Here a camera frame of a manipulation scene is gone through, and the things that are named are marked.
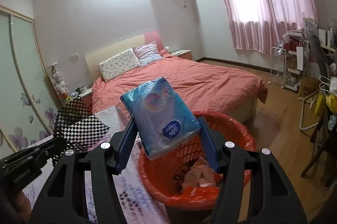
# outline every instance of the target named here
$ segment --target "bed leg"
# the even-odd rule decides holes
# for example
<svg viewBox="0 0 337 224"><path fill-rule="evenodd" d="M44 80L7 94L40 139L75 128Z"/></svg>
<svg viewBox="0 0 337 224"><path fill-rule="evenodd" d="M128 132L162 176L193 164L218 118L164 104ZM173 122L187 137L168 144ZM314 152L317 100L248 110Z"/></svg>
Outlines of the bed leg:
<svg viewBox="0 0 337 224"><path fill-rule="evenodd" d="M254 105L249 116L251 119L255 118L256 116L256 107L257 107L257 98L254 99Z"/></svg>

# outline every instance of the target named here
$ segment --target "bed frame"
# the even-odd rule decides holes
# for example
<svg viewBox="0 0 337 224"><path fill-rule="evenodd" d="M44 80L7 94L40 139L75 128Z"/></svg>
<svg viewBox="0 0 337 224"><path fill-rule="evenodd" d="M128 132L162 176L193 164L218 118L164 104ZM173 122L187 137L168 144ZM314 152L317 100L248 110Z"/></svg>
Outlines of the bed frame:
<svg viewBox="0 0 337 224"><path fill-rule="evenodd" d="M107 47L99 49L91 54L85 56L91 78L93 81L97 80L101 76L98 64L114 55L117 55L129 48L142 46L148 44L152 41L157 41L158 49L162 49L163 45L161 42L160 35L157 31L147 32L135 37L128 38L126 40L113 43ZM246 101L238 109L229 113L229 116L233 117L237 121L244 123L248 118L254 118L256 114L257 107L257 97Z"/></svg>

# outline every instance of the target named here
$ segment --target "floral pillow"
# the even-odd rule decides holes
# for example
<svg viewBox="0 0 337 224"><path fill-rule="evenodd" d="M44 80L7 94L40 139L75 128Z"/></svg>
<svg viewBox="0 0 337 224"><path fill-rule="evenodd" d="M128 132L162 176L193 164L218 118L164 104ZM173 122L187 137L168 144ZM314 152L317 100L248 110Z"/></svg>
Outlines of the floral pillow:
<svg viewBox="0 0 337 224"><path fill-rule="evenodd" d="M133 49L130 48L104 62L101 62L98 67L104 81L107 83L127 71L140 67L140 63L134 54Z"/></svg>
<svg viewBox="0 0 337 224"><path fill-rule="evenodd" d="M140 47L134 47L134 53L142 66L162 58L159 54L156 41Z"/></svg>

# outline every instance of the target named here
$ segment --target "white wire rack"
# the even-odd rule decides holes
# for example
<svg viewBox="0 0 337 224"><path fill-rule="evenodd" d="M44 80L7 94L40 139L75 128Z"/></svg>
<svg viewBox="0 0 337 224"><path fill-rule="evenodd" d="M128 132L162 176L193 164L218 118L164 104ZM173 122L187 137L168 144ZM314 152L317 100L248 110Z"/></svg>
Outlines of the white wire rack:
<svg viewBox="0 0 337 224"><path fill-rule="evenodd" d="M270 68L270 81L280 83L281 88L285 88L287 83L287 51L283 48L272 47L271 50L271 68Z"/></svg>

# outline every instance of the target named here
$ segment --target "black device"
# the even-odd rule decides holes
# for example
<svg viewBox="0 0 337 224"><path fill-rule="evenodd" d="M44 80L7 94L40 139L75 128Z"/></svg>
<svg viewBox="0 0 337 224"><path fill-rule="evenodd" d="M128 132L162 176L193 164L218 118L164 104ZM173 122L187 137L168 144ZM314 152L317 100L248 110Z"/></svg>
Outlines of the black device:
<svg viewBox="0 0 337 224"><path fill-rule="evenodd" d="M307 223L294 188L268 149L258 153L243 150L226 141L220 132L211 130L203 117L198 121L202 127L199 136L210 166L217 173L225 174L210 223L238 222L244 170L251 170L251 192L248 218L240 223ZM112 175L119 175L126 167L137 132L136 123L131 119L124 131L115 133L109 142L102 143L90 152L67 150L47 179L29 223L92 223L88 220L85 200L86 170L91 171L98 222L126 223ZM15 211L15 204L8 210L12 198L41 174L40 168L48 157L65 147L66 141L57 137L0 161L0 214L5 223L24 223ZM20 183L13 184L18 178Z"/></svg>

